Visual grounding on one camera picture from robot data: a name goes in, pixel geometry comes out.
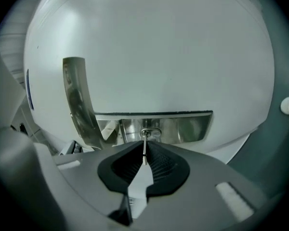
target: curved white wall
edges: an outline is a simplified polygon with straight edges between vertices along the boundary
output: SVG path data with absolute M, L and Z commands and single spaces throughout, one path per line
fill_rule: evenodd
M 213 110 L 210 151 L 258 127 L 274 84 L 271 42 L 250 0 L 43 0 L 25 70 L 35 122 L 83 144 L 70 117 L 62 59 L 84 57 L 96 112 Z

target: white dome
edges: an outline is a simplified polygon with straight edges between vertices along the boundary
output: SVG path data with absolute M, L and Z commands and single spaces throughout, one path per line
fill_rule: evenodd
M 42 0 L 29 26 L 25 71 L 35 122 L 82 144 L 70 117 L 62 59 L 85 59 L 95 112 L 212 110 L 214 150 L 267 117 L 274 58 L 251 0 Z

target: metallic reflective panel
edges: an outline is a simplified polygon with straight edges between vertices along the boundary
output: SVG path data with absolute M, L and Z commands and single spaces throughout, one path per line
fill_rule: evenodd
M 202 140 L 207 132 L 213 111 L 158 114 L 96 114 L 103 138 L 107 128 L 120 126 L 117 144 L 143 140 L 180 144 Z
M 166 144 L 180 144 L 199 141 L 204 138 L 212 112 L 189 113 L 182 115 L 155 115 L 148 118 L 131 118 L 120 120 L 124 142 L 142 140 L 141 131 L 149 129 L 149 141 Z
M 63 79 L 71 117 L 79 136 L 94 149 L 104 149 L 107 144 L 93 112 L 87 84 L 85 59 L 80 57 L 64 58 Z M 109 145 L 115 142 L 112 139 L 113 136 L 109 134 L 107 139 Z

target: gray surface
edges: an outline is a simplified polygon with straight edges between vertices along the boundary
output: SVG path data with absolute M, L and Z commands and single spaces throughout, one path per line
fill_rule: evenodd
M 62 149 L 62 151 L 59 154 L 60 155 L 71 154 L 74 149 L 75 143 L 76 143 L 75 141 L 67 142 L 65 147 Z
M 230 183 L 256 211 L 267 201 L 257 187 L 219 160 L 171 145 L 163 147 L 188 162 L 190 175 L 175 193 L 149 198 L 146 209 L 131 227 L 161 231 L 228 228 L 237 221 L 215 189 L 222 182 Z
M 49 148 L 49 151 L 52 155 L 55 155 L 58 152 L 53 146 L 50 145 L 44 136 L 44 133 L 35 124 L 32 118 L 27 97 L 24 98 L 12 121 L 12 125 L 16 128 L 17 131 L 20 131 L 21 124 L 24 124 L 28 137 L 30 137 L 33 142 L 45 144 Z
M 53 159 L 57 165 L 79 160 L 79 166 L 61 170 L 62 175 L 87 203 L 104 215 L 109 215 L 119 209 L 123 194 L 108 190 L 97 174 L 97 167 L 105 158 L 130 145 L 125 144 L 118 148 L 113 147 L 102 151 L 54 156 Z
M 289 115 L 279 108 L 289 96 L 289 23 L 273 0 L 259 1 L 275 58 L 272 104 L 267 120 L 251 134 L 229 165 L 274 196 L 285 189 L 289 180 Z
M 25 96 L 0 56 L 0 128 L 10 127 Z
M 228 229 L 225 229 L 224 231 L 251 231 L 258 228 L 258 225 L 262 223 L 263 219 L 265 219 L 271 213 L 271 211 L 275 209 L 282 196 L 282 194 L 276 195 L 274 198 L 270 199 L 267 203 L 265 203 L 265 205 L 251 218 L 248 218 L 243 222 L 240 222 Z
M 44 230 L 127 230 L 71 188 L 45 145 L 11 129 L 0 129 L 0 180 Z

